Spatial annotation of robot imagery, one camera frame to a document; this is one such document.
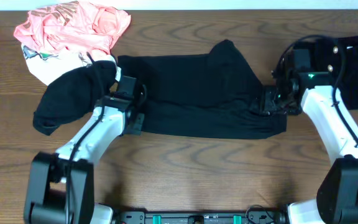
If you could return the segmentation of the black t-shirt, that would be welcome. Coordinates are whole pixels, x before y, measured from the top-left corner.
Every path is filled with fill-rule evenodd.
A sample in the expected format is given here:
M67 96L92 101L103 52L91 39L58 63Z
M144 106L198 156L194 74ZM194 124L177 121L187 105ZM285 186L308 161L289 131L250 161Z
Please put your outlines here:
M264 86L230 40L200 55L122 55L118 65L146 86L144 132L266 139L287 129L287 116L260 113Z

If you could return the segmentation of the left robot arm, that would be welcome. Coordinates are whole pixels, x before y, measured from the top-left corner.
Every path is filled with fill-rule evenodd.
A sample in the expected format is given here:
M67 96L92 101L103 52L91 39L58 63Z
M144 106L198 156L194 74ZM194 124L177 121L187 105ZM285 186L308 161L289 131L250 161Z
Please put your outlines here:
M94 167L109 145L140 134L147 87L122 76L117 90L103 96L88 122L53 154L38 153L30 166L24 221L30 224L112 223L113 209L94 200Z

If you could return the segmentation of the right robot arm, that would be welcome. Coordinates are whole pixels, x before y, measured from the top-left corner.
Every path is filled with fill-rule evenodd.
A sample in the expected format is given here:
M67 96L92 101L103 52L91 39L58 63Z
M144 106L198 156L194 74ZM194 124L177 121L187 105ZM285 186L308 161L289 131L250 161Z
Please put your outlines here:
M273 77L260 113L305 113L331 163L316 198L289 204L287 223L358 223L358 125L341 98L339 77L314 68L307 49L286 50Z

